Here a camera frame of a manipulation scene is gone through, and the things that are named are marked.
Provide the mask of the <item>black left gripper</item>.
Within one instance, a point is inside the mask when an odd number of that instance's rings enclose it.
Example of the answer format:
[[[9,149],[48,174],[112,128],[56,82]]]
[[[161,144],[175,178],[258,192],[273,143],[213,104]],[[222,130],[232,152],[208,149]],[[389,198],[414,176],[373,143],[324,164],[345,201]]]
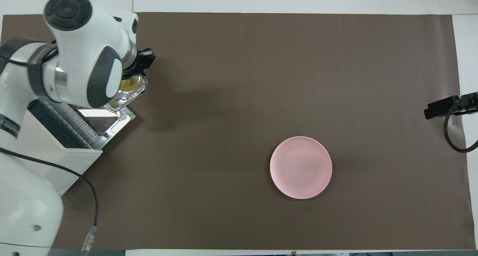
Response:
[[[125,69],[125,74],[122,74],[122,80],[129,80],[132,78],[139,79],[146,76],[145,71],[153,64],[156,55],[151,48],[146,48],[137,51],[136,58]]]

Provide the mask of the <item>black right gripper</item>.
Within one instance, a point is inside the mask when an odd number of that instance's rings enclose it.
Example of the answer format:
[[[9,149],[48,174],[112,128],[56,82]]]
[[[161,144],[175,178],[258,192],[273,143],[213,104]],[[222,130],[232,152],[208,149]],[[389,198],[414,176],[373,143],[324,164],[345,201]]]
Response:
[[[445,116],[451,107],[453,115],[467,115],[478,112],[478,93],[468,93],[462,96],[450,96],[427,105],[423,111],[426,120]]]

